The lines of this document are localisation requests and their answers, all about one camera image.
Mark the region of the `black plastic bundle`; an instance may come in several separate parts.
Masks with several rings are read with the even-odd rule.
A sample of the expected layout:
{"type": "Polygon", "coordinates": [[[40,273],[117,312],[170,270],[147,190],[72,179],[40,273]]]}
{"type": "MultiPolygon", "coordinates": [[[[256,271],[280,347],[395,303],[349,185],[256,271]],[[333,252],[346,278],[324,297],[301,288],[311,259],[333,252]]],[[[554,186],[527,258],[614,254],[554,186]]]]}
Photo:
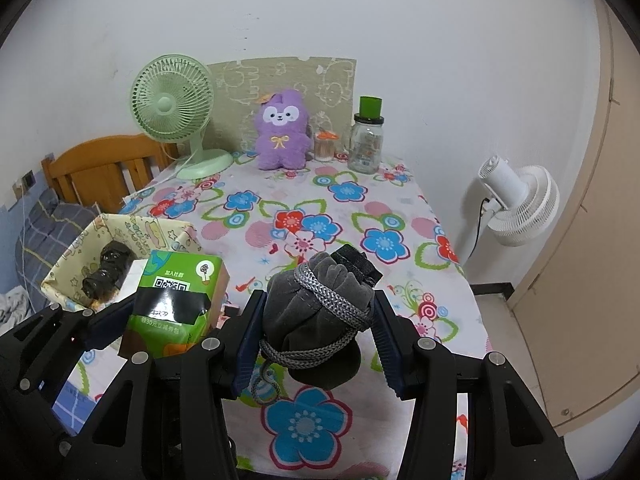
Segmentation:
{"type": "Polygon", "coordinates": [[[112,240],[101,250],[98,268],[82,280],[82,292],[92,301],[111,299],[122,287],[133,262],[134,253],[112,240]]]}

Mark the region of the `toothpick jar orange lid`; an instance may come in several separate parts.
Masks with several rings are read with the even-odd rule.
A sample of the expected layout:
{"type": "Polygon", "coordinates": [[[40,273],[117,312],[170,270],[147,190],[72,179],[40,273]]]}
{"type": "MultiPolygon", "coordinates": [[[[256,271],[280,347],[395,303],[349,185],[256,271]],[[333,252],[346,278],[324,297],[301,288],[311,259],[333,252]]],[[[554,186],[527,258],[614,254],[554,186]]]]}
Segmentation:
{"type": "Polygon", "coordinates": [[[317,131],[314,134],[314,159],[317,162],[330,162],[334,159],[338,140],[340,137],[332,131],[317,131]]]}

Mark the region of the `green desk fan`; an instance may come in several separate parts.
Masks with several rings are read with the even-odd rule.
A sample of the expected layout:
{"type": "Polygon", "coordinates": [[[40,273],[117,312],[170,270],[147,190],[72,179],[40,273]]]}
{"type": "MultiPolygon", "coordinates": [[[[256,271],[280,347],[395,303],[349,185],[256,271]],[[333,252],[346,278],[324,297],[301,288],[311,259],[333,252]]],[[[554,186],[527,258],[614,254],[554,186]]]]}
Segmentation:
{"type": "Polygon", "coordinates": [[[179,160],[177,177],[198,180],[232,165],[231,154],[204,148],[204,133],[214,105],[214,86],[208,67],[182,54],[164,54],[146,64],[134,78],[129,105],[143,133],[160,144],[189,144],[179,160]]]}

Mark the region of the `blue plaid pillow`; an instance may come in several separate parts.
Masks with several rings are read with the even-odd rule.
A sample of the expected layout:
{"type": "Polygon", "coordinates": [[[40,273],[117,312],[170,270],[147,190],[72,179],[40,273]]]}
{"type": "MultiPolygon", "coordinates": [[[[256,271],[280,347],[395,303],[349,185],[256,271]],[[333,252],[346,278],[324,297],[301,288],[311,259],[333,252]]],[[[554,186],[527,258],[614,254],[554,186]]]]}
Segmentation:
{"type": "Polygon", "coordinates": [[[28,292],[32,313],[50,304],[41,292],[41,282],[99,212],[97,206],[62,202],[55,190],[46,188],[25,214],[15,244],[15,270],[18,282],[28,292]]]}

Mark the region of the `glass jar green lid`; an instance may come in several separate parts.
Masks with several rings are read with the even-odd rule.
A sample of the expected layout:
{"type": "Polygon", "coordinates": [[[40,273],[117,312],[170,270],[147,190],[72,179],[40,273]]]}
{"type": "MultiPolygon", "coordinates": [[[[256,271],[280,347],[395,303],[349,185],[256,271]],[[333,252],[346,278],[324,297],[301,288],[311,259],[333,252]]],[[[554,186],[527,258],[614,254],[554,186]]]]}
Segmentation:
{"type": "Polygon", "coordinates": [[[360,174],[375,174],[380,166],[384,139],[382,99],[362,96],[347,142],[347,165],[360,174]]]}

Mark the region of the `wooden chair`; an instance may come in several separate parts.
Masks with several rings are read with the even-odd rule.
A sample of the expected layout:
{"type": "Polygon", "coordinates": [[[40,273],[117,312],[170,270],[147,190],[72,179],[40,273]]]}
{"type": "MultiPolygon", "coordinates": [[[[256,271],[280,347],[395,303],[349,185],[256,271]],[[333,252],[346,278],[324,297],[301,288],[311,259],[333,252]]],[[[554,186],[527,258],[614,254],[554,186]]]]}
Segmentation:
{"type": "Polygon", "coordinates": [[[96,205],[114,214],[122,199],[152,181],[152,168],[167,168],[177,158],[176,144],[163,144],[140,133],[102,136],[82,142],[41,167],[49,188],[65,203],[96,205]]]}

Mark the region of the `yellow cartoon fabric storage box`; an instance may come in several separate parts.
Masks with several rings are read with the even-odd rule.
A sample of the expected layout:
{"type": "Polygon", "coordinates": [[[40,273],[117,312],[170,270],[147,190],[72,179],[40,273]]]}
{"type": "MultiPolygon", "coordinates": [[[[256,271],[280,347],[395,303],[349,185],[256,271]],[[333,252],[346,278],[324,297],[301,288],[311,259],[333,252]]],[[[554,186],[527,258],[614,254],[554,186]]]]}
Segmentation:
{"type": "Polygon", "coordinates": [[[102,249],[111,242],[126,245],[134,258],[148,258],[152,250],[193,252],[203,249],[198,233],[190,222],[130,216],[99,214],[76,237],[43,279],[40,288],[52,304],[78,311],[91,300],[81,291],[81,282],[99,266],[102,249]]]}

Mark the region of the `white desk fan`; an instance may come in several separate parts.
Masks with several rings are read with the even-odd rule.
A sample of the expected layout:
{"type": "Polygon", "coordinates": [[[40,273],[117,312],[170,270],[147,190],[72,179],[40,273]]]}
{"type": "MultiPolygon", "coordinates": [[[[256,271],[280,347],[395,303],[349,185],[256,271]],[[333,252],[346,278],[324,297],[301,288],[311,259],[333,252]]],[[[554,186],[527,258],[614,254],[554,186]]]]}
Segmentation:
{"type": "Polygon", "coordinates": [[[560,203],[558,186],[543,166],[513,169],[499,155],[478,170],[478,180],[489,193],[480,215],[480,234],[491,232],[506,247],[523,246],[551,226],[560,203]]]}

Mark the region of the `purple plush toy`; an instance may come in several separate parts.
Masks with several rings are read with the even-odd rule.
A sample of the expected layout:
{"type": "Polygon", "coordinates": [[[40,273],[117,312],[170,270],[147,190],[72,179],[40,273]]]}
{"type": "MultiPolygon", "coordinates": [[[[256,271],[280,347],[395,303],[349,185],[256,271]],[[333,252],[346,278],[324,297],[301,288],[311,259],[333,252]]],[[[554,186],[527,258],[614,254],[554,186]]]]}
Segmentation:
{"type": "Polygon", "coordinates": [[[255,152],[260,170],[306,166],[311,138],[307,132],[309,113],[303,95],[295,89],[273,93],[255,114],[255,152]]]}

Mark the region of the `green tissue pack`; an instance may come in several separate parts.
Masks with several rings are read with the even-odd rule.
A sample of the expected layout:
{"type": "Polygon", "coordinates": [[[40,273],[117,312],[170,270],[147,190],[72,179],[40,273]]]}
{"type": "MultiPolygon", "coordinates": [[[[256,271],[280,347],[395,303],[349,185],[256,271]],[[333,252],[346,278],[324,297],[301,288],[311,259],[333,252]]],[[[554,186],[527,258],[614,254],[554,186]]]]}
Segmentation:
{"type": "Polygon", "coordinates": [[[218,323],[229,273],[218,256],[154,249],[134,294],[118,355],[178,356],[218,323]]]}

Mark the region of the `floral tablecloth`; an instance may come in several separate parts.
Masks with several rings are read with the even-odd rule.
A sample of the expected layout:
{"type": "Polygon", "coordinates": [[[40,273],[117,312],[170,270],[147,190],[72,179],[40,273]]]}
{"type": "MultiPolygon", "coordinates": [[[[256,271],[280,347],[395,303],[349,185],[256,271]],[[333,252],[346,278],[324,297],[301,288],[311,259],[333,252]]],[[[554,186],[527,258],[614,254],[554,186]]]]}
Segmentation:
{"type": "MultiPolygon", "coordinates": [[[[466,356],[489,347],[459,259],[398,160],[386,158],[366,176],[338,159],[264,171],[242,153],[226,171],[201,180],[164,171],[122,214],[190,222],[203,252],[224,260],[228,308],[243,307],[274,274],[349,244],[382,273],[378,286],[421,336],[466,356]]],[[[303,478],[398,475],[413,405],[387,387],[371,335],[357,341],[358,373],[341,387],[307,387],[276,365],[283,399],[259,406],[248,389],[224,404],[241,467],[303,478]]]]}

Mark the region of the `white crumpled cloth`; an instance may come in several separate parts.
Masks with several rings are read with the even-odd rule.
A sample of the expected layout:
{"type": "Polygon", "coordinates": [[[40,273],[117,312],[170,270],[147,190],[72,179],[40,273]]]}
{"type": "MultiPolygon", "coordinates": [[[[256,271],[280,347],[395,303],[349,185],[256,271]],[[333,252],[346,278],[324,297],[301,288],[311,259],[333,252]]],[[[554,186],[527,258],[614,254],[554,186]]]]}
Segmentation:
{"type": "Polygon", "coordinates": [[[29,293],[23,286],[17,285],[0,295],[0,335],[13,330],[35,313],[29,293]]]}

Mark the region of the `beige patterned cardboard panel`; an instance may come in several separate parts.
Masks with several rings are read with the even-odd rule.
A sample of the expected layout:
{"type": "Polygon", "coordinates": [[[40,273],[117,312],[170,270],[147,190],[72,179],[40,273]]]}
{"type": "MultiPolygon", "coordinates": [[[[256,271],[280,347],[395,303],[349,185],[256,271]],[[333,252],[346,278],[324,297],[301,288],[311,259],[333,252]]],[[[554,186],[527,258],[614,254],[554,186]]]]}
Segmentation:
{"type": "Polygon", "coordinates": [[[203,144],[228,152],[255,147],[254,115],[270,94],[295,89],[304,98],[312,132],[328,130],[344,138],[354,112],[357,62],[352,58],[282,56],[210,64],[215,87],[212,118],[203,144]]]}

